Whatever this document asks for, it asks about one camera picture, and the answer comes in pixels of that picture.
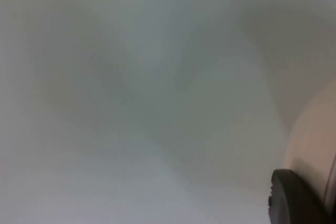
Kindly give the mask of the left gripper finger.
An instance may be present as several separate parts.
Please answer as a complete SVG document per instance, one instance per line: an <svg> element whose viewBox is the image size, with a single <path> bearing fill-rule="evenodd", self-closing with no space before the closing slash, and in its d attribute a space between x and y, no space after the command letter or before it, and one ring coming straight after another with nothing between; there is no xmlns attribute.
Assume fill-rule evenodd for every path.
<svg viewBox="0 0 336 224"><path fill-rule="evenodd" d="M289 169L276 169L268 198L271 223L325 223L325 210L308 185Z"/></svg>

